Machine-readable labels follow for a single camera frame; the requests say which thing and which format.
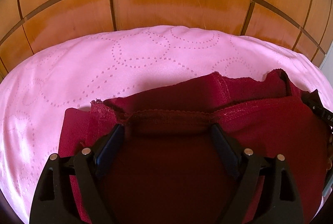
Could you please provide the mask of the pink patterned bed sheet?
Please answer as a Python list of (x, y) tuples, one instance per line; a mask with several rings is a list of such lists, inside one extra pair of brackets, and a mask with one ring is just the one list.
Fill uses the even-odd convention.
[(332, 86), (302, 54), (250, 36), (182, 26), (105, 32), (29, 57), (1, 82), (1, 190), (28, 223), (47, 157), (57, 151), (64, 113), (94, 99), (126, 97), (219, 72), (262, 81), (281, 68), (298, 88), (319, 90), (332, 109)]

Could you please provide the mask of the dark red garment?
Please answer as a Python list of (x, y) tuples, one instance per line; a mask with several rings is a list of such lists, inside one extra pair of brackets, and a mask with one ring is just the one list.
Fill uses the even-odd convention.
[(122, 124), (124, 144), (101, 181), (119, 223), (214, 223), (236, 187), (208, 136), (217, 123), (238, 148), (286, 158), (309, 223), (332, 166), (332, 134), (303, 102), (306, 95), (277, 69), (261, 82), (214, 72), (97, 100), (89, 112), (67, 109), (59, 155), (73, 156)]

